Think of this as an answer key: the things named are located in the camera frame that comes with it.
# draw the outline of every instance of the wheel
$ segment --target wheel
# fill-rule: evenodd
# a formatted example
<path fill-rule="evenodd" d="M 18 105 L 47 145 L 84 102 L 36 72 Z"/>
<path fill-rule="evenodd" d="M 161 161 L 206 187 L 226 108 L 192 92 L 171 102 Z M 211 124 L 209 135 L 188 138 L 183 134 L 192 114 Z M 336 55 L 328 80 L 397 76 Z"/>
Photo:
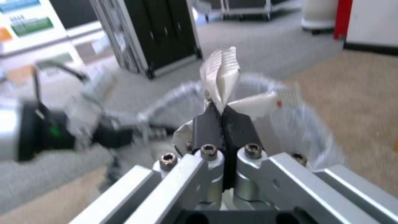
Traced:
<path fill-rule="evenodd" d="M 311 34 L 312 35 L 319 35 L 321 33 L 321 31 L 319 29 L 313 29 L 311 30 Z"/>
<path fill-rule="evenodd" d="M 269 17 L 268 17 L 267 14 L 263 14 L 263 20 L 264 20 L 264 21 L 269 21 Z"/>
<path fill-rule="evenodd" d="M 149 80 L 152 80 L 155 78 L 155 72 L 153 72 L 152 69 L 148 69 L 146 71 L 146 76 L 148 77 Z"/>
<path fill-rule="evenodd" d="M 195 49 L 195 52 L 196 52 L 196 59 L 202 59 L 203 58 L 202 49 L 197 48 L 197 49 Z"/>

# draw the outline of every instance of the red panel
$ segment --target red panel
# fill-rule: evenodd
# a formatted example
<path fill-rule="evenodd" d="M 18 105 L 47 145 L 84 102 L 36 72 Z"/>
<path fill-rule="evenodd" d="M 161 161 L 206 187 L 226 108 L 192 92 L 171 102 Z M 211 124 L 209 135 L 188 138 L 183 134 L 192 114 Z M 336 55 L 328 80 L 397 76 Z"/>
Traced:
<path fill-rule="evenodd" d="M 337 6 L 336 24 L 334 27 L 334 39 L 345 39 L 347 37 L 352 1 L 353 0 L 339 0 L 339 4 Z"/>

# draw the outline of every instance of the bolt head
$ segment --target bolt head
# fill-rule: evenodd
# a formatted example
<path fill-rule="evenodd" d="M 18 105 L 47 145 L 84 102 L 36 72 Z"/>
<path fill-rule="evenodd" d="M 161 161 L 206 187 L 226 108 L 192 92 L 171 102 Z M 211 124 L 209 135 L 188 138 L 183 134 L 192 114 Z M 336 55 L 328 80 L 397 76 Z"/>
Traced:
<path fill-rule="evenodd" d="M 245 145 L 245 155 L 251 159 L 261 158 L 262 148 L 255 143 Z"/>
<path fill-rule="evenodd" d="M 177 165 L 177 156 L 174 153 L 166 153 L 159 159 L 160 168 L 163 171 L 170 171 Z"/>
<path fill-rule="evenodd" d="M 185 149 L 187 152 L 192 152 L 193 142 L 191 140 L 185 141 Z"/>
<path fill-rule="evenodd" d="M 218 149 L 214 145 L 206 144 L 200 148 L 201 157 L 207 161 L 213 161 L 217 159 Z"/>
<path fill-rule="evenodd" d="M 299 164 L 303 165 L 304 167 L 307 166 L 308 159 L 307 157 L 302 154 L 301 152 L 291 152 L 290 156 L 295 159 Z"/>

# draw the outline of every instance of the beige carpet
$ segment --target beige carpet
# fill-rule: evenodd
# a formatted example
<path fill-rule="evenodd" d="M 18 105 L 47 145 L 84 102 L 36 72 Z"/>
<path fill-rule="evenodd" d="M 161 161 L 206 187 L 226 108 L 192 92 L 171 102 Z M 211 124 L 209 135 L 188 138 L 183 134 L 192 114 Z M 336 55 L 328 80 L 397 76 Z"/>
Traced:
<path fill-rule="evenodd" d="M 398 196 L 398 57 L 342 51 L 304 70 L 304 99 L 332 129 L 350 168 Z M 103 169 L 0 217 L 0 223 L 66 223 L 95 196 Z"/>
<path fill-rule="evenodd" d="M 398 57 L 342 51 L 292 76 L 350 169 L 398 197 Z"/>

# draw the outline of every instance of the green light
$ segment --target green light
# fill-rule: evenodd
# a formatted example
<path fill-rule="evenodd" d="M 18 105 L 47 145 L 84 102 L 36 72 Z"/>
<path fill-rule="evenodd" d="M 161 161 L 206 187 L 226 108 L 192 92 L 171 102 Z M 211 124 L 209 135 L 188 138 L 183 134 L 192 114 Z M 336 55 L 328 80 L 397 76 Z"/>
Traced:
<path fill-rule="evenodd" d="M 50 132 L 51 132 L 55 137 L 60 137 L 60 136 L 61 136 L 61 133 L 59 132 L 58 127 L 56 127 L 56 126 L 52 126 L 52 127 L 50 128 Z"/>

